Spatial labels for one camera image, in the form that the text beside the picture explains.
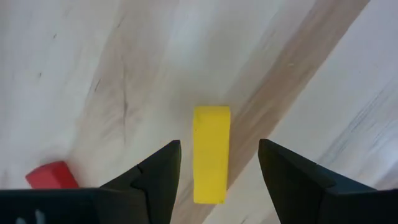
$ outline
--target red rectangular block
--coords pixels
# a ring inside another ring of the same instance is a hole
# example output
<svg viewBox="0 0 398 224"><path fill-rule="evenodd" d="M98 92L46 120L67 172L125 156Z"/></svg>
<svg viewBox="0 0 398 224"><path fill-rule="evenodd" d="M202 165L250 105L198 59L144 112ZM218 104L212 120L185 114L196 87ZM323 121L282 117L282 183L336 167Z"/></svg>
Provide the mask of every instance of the red rectangular block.
<svg viewBox="0 0 398 224"><path fill-rule="evenodd" d="M75 189L79 188L75 178L64 161L42 165L26 175L33 189Z"/></svg>

